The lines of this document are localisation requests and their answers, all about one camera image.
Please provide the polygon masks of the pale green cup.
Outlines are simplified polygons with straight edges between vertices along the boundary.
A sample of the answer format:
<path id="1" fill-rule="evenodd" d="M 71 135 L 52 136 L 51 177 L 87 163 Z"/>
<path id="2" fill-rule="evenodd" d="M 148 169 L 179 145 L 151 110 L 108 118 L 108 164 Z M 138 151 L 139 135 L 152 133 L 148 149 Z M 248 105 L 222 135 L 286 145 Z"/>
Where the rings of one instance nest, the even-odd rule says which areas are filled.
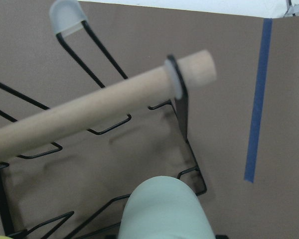
<path id="1" fill-rule="evenodd" d="M 141 183 L 121 219 L 120 239 L 213 239 L 215 234 L 192 189 L 169 176 Z"/>

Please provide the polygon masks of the wooden dowel rod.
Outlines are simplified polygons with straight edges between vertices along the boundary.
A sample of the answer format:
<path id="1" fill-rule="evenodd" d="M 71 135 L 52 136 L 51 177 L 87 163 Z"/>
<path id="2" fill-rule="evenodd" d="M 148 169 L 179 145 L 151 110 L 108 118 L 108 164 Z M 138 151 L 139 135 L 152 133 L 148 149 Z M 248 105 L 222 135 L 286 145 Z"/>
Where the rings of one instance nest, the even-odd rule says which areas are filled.
<path id="1" fill-rule="evenodd" d="M 216 80 L 214 60 L 202 50 L 0 128 L 0 161 L 86 130 L 133 110 L 180 97 Z"/>

